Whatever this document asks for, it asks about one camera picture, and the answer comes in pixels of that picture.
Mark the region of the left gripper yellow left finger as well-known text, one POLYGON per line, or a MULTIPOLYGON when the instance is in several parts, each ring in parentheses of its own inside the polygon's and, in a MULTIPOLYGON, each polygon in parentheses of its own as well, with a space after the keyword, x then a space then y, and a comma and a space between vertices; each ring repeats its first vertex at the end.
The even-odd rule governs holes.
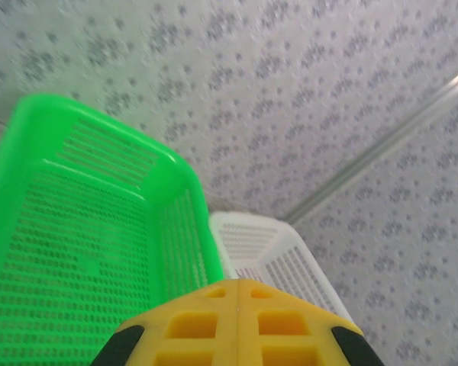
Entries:
POLYGON ((92 365, 236 365, 237 287, 220 281, 124 321, 92 365))

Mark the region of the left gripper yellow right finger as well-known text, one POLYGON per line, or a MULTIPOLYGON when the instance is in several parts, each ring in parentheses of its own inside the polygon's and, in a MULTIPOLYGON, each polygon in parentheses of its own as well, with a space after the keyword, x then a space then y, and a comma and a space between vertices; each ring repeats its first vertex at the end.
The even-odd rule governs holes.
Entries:
POLYGON ((382 365, 348 319, 258 281, 238 281, 239 365, 382 365))

